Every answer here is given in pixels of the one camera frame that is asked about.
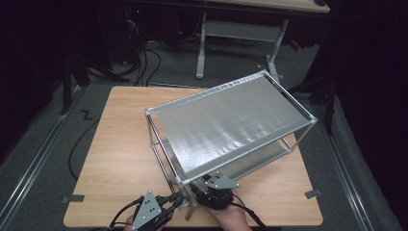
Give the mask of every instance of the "wooden table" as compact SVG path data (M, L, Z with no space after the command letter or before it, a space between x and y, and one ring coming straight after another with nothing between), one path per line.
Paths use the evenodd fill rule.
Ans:
M64 217L68 227L106 227L117 212L152 190L169 195L170 189L149 144L144 109L198 92L193 89L112 89ZM320 225L316 198L305 193L312 186L298 149L239 180L237 189L245 205L268 226ZM134 212L126 211L117 221ZM216 221L204 208L185 220L187 209L178 209L168 227L214 227ZM257 226L248 217L250 225Z
M226 4L239 4L254 7L266 7L280 10L294 10L310 13L329 13L326 6L319 6L313 0L208 0L208 2L218 2Z

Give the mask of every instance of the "wire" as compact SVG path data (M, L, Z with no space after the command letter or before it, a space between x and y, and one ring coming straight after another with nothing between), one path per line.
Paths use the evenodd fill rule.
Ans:
M74 146L71 149L71 152L69 153L69 158L68 158L68 167L69 167L69 172L71 173L72 177L78 181L78 176L75 175L74 171L72 170L72 164L71 164L71 160L72 160L72 155L74 153L75 148L77 147L77 145L79 144L79 142L81 141L81 139L87 134L87 132L90 131L90 129L95 126L98 122L99 122L100 118L98 118L96 121L93 122L93 124L87 129L87 131L85 131L81 137L75 142Z
M143 50L143 55L144 55L144 69L141 72L141 75L139 75L138 78L136 79L135 84L133 85L133 87L138 86L140 81L141 81L141 85L143 85L143 83L142 83L143 80L142 79L143 79L144 72L147 69L147 55L146 55L146 50L145 49Z
M131 208L134 205L137 205L139 203L142 203L144 200L144 196L141 196L139 199L132 201L131 203L129 203L128 205L126 205L125 207L123 207L114 217L114 219L111 221L110 225L108 226L108 229L113 230L115 228L116 224L128 224L128 223L124 223L124 222L116 222L116 220L120 217L120 215L125 212L126 210L128 210L129 208Z
M233 195L240 201L240 203L242 203L243 206L245 206L245 204L243 203L243 201L240 199L239 196L237 196L236 194L233 194Z
M186 38L186 39L183 39L183 40L179 40L179 42L182 42L182 41L188 41L188 40L193 40L193 39L197 39L197 38L200 38L201 36L198 36L198 37L196 37L196 38L193 38L193 36L195 35L195 33L197 32L197 29L198 29L198 26L200 25L200 22L201 22L201 15L202 15L202 13L200 13L199 15L198 15L198 20L197 20L197 24L195 25L195 29L194 29L194 31L192 31L192 33L191 33L191 35L188 37L188 38Z
M162 63L162 58L160 57L160 55L159 55L158 53L156 53L156 52L154 52L154 51L152 51L152 50L146 50L146 51L155 54L155 55L157 56L157 58L159 58L159 63L157 64L156 69L150 74L150 76L149 76L149 77L147 78L147 80L146 80L146 86L148 87L150 79L153 77L153 75L154 75L154 74L156 73L156 71L159 69L160 64Z

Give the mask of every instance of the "hand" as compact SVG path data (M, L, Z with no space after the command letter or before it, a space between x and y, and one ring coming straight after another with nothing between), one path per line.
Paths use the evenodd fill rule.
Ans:
M126 219L126 223L127 223L127 224L126 224L125 227L123 228L123 231L133 231L133 230L132 230L133 216L128 217L128 218ZM164 227L165 227L165 226L163 225L162 227L158 228L157 231L162 231Z
M237 199L237 192L232 190L234 196L233 203L242 205ZM213 210L205 207L211 215L216 218L217 222L224 231L248 231L252 230L246 220L245 210L234 205L229 205L223 210Z

